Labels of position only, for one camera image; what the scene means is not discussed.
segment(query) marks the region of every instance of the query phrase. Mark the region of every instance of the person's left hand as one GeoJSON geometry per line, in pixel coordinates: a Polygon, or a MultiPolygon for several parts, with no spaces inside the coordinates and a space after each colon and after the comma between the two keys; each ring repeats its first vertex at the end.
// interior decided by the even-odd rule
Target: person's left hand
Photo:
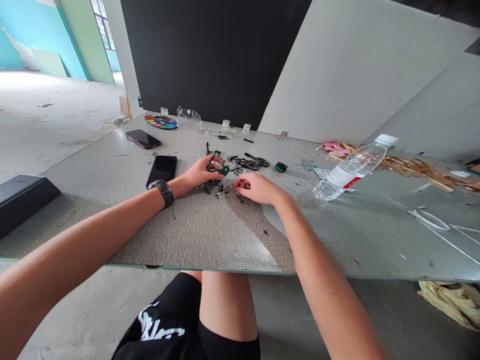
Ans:
{"type": "MultiPolygon", "coordinates": [[[[199,159],[186,173],[181,175],[179,178],[182,179],[184,183],[184,192],[189,192],[194,187],[197,187],[203,183],[206,183],[210,180],[223,180],[225,176],[221,175],[219,172],[210,172],[207,170],[207,165],[209,164],[212,155],[207,155],[199,159]]],[[[213,158],[213,161],[223,164],[217,156],[213,158]]],[[[210,164],[211,169],[221,169],[216,163],[210,164]]]]}

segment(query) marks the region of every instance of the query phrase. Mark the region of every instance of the small black wheel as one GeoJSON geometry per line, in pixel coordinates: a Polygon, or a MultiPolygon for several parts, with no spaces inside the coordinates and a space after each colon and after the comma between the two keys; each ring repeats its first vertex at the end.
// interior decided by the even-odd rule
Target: small black wheel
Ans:
{"type": "Polygon", "coordinates": [[[258,165],[264,168],[268,168],[270,166],[270,163],[261,157],[257,157],[256,162],[258,163],[258,165]]]}
{"type": "Polygon", "coordinates": [[[250,170],[260,169],[259,163],[253,160],[245,160],[245,167],[249,168],[250,170]]]}

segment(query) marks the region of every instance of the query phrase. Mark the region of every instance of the floor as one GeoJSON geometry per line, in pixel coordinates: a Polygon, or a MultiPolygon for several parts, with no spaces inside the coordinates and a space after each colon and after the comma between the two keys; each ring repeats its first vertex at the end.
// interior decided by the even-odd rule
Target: floor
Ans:
{"type": "MultiPolygon", "coordinates": [[[[40,174],[113,131],[119,86],[0,71],[0,183],[40,174]]],[[[0,272],[12,262],[0,262],[0,272]]],[[[45,318],[20,359],[109,359],[138,312],[175,271],[104,266],[45,318]]],[[[295,277],[250,277],[263,359],[328,359],[295,277]]],[[[479,359],[479,334],[460,327],[402,281],[351,280],[392,359],[479,359]]]]}
{"type": "Polygon", "coordinates": [[[41,174],[116,129],[124,94],[122,86],[0,71],[0,183],[41,174]]]}
{"type": "MultiPolygon", "coordinates": [[[[0,264],[0,272],[12,262],[0,264]]],[[[65,297],[19,359],[109,359],[125,330],[177,271],[104,266],[65,297]]],[[[250,276],[262,359],[329,359],[299,280],[250,276]]],[[[480,335],[416,295],[406,281],[350,280],[391,359],[479,359],[480,335]]]]}

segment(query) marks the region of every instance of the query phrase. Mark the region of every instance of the white bottle cap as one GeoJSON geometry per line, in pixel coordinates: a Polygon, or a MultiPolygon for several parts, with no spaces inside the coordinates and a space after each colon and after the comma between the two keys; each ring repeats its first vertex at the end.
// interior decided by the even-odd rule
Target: white bottle cap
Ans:
{"type": "Polygon", "coordinates": [[[375,141],[377,143],[383,144],[383,145],[393,145],[399,140],[398,137],[387,135],[387,134],[381,134],[378,135],[375,141]]]}

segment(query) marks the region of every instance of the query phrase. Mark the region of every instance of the phone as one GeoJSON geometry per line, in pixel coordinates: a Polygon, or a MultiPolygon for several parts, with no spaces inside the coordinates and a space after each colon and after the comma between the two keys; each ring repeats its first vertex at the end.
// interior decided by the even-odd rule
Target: phone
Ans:
{"type": "Polygon", "coordinates": [[[151,167],[150,175],[145,187],[148,189],[149,185],[155,180],[163,180],[169,182],[175,179],[175,172],[177,171],[177,157],[170,155],[159,155],[155,157],[153,166],[151,167]]]}
{"type": "Polygon", "coordinates": [[[125,135],[144,149],[151,149],[162,144],[160,140],[157,140],[143,130],[127,131],[125,135]]]}

